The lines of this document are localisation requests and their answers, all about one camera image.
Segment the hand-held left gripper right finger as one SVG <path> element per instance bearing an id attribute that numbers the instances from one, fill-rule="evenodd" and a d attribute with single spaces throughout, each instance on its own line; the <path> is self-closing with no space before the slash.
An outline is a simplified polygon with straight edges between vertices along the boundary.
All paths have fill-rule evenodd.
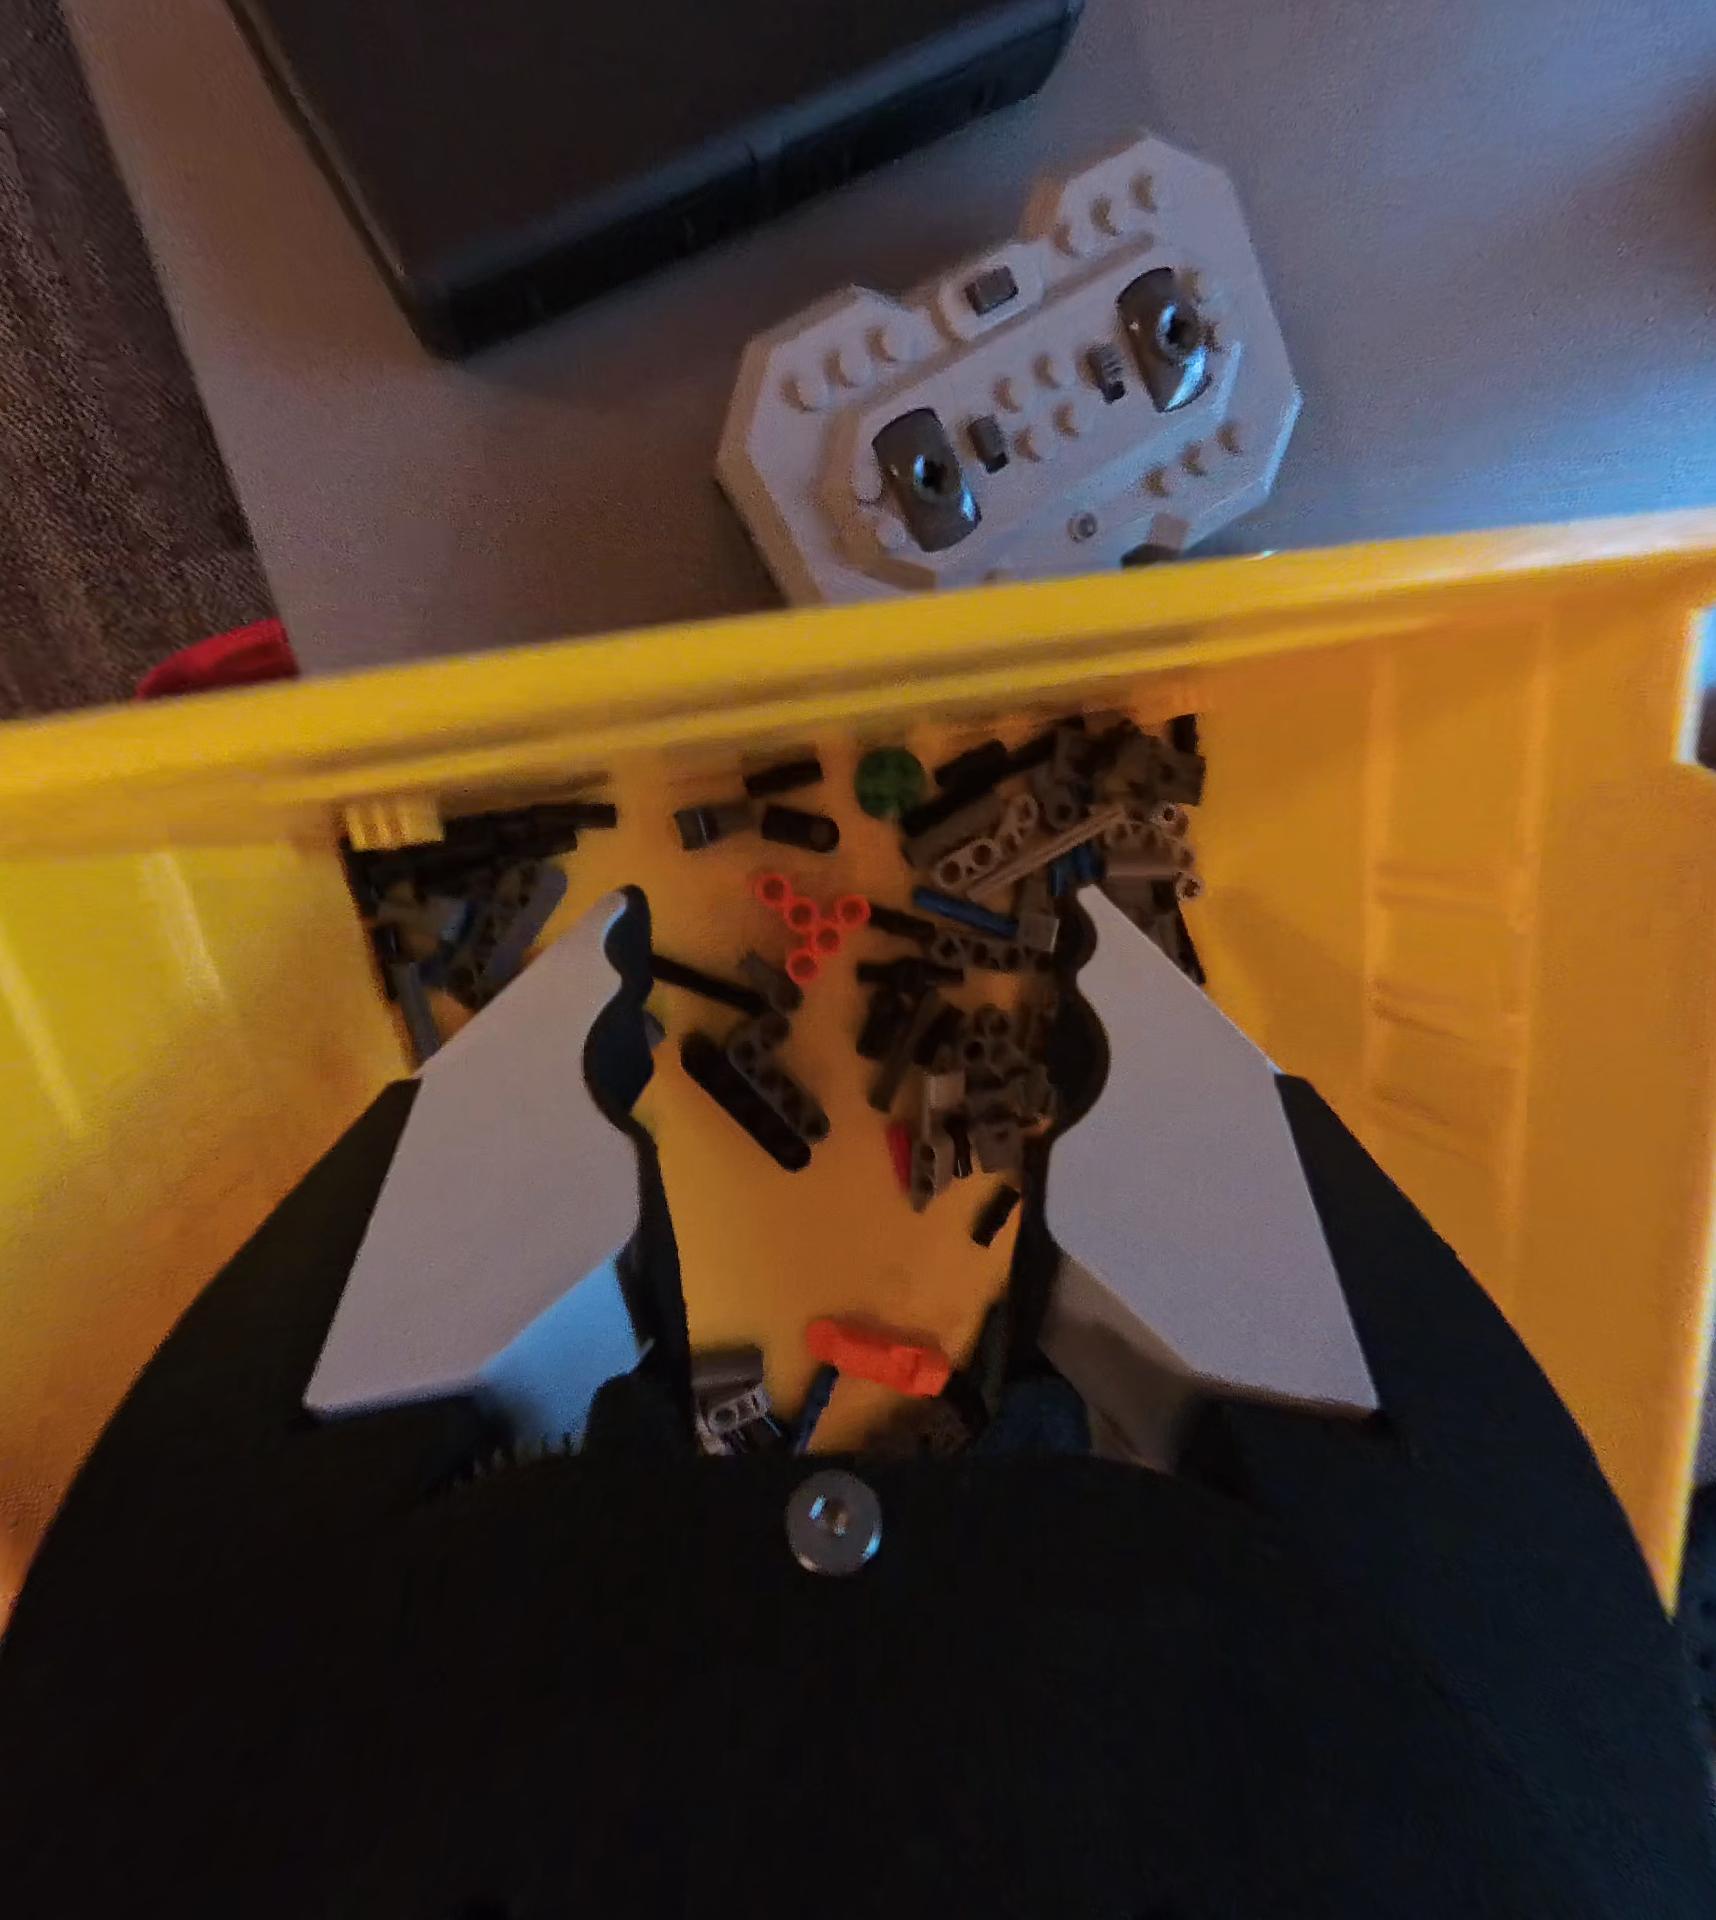
<path id="1" fill-rule="evenodd" d="M 1067 1391 L 1112 1462 L 1175 1462 L 1226 1408 L 1375 1419 L 1269 1057 L 1104 892 L 1067 903 L 1058 987 L 1058 1115 L 1010 1252 L 1014 1373 Z"/>

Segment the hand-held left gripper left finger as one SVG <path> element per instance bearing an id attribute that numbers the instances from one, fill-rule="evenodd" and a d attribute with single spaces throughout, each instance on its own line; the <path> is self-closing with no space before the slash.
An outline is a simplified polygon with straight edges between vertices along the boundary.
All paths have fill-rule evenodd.
<path id="1" fill-rule="evenodd" d="M 677 1229 L 638 1118 L 648 994 L 651 905 L 617 885 L 411 1076 L 312 1416 L 470 1398 L 513 1440 L 563 1448 L 609 1379 L 689 1398 Z"/>

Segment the yellow plastic bin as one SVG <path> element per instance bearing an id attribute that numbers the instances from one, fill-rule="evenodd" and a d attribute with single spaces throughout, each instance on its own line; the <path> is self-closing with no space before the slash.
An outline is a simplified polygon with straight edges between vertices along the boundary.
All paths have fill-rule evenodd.
<path id="1" fill-rule="evenodd" d="M 411 1066 L 340 838 L 578 795 L 591 894 L 750 945 L 672 813 L 764 754 L 1196 713 L 1219 1009 L 1509 1316 L 1675 1599 L 1716 1294 L 1716 509 L 530 644 L 0 726 L 0 1635 L 126 1384 Z"/>

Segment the pile of small toy parts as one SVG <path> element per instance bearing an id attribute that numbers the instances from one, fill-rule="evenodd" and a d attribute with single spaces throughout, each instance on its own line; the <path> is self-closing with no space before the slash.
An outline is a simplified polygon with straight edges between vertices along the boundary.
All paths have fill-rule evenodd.
<path id="1" fill-rule="evenodd" d="M 1198 890 L 1186 841 L 1186 816 L 1202 782 L 1196 724 L 1179 718 L 1163 733 L 1148 733 L 1119 717 L 1070 717 L 1017 746 L 995 735 L 942 760 L 917 810 L 893 821 L 872 820 L 897 838 L 910 894 L 906 903 L 890 903 L 881 881 L 832 885 L 769 863 L 771 853 L 829 859 L 842 851 L 838 820 L 825 805 L 796 802 L 821 779 L 819 752 L 751 760 L 732 795 L 698 798 L 672 813 L 679 853 L 714 853 L 734 838 L 755 845 L 760 862 L 743 878 L 747 892 L 755 871 L 771 870 L 815 899 L 854 892 L 872 905 L 870 926 L 804 988 L 783 972 L 785 929 L 758 899 L 775 935 L 740 951 L 730 972 L 694 966 L 651 941 L 651 994 L 689 997 L 728 1018 L 721 1032 L 695 1026 L 673 1040 L 677 1073 L 769 1171 L 796 1175 L 826 1165 L 829 1111 L 790 1064 L 789 1048 L 810 991 L 853 955 L 853 1057 L 867 1082 L 863 1100 L 884 1126 L 893 1189 L 924 1211 L 945 1189 L 987 1179 L 971 1242 L 988 1252 L 1019 1211 L 1027 1153 L 1058 1115 L 1044 1057 L 1062 997 L 1063 915 L 1074 892 L 1095 885 L 1112 898 L 1193 981 L 1202 981 L 1182 915 Z M 565 859 L 581 837 L 608 837 L 617 825 L 616 800 L 594 798 L 474 810 L 434 821 L 418 838 L 396 830 L 393 845 L 382 845 L 375 828 L 349 832 L 343 874 L 411 1044 L 411 1076 L 581 916 L 591 903 L 572 919 L 559 916 L 572 898 Z M 651 994 L 647 1009 L 656 1050 L 662 1026 Z M 695 1429 L 695 1447 L 709 1455 L 807 1452 L 835 1388 L 867 1381 L 907 1404 L 903 1426 L 913 1448 L 949 1452 L 967 1443 L 998 1398 L 1003 1310 L 1003 1302 L 988 1306 L 967 1359 L 953 1359 L 953 1379 L 936 1398 L 903 1398 L 838 1377 L 804 1348 L 810 1381 L 799 1408 L 785 1413 L 771 1404 L 767 1359 L 750 1347 L 690 1352 L 690 1391 L 679 1409 Z M 475 1402 L 461 1402 L 510 1448 L 546 1455 L 581 1447 L 523 1447 Z"/>

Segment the orange toy connector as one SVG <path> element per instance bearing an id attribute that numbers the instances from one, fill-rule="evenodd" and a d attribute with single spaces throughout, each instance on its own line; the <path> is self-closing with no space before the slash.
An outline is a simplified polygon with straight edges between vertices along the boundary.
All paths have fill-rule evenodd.
<path id="1" fill-rule="evenodd" d="M 812 1319 L 804 1347 L 821 1369 L 903 1398 L 936 1398 L 953 1379 L 953 1359 L 942 1347 L 858 1319 Z"/>

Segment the orange triangular toy piece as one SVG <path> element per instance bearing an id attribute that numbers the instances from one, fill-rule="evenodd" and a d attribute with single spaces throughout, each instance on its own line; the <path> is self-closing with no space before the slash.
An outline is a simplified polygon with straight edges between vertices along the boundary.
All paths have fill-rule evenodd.
<path id="1" fill-rule="evenodd" d="M 783 972 L 801 988 L 815 983 L 821 966 L 872 919 L 872 905 L 861 894 L 847 892 L 815 899 L 771 870 L 750 878 L 750 894 L 785 929 Z"/>

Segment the grey toy remote control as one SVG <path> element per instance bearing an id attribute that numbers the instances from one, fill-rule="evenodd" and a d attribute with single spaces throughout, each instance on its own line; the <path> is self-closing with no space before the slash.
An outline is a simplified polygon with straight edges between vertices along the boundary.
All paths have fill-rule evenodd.
<path id="1" fill-rule="evenodd" d="M 1260 509 L 1301 417 L 1229 176 L 1136 133 L 906 296 L 743 352 L 715 480 L 779 598 L 1169 559 Z"/>

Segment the black flat box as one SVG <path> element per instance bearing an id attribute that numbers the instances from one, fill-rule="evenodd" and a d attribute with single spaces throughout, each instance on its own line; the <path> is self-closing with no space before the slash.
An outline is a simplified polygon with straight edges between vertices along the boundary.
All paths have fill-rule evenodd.
<path id="1" fill-rule="evenodd" d="M 1080 3 L 229 3 L 466 361 L 1030 97 Z"/>

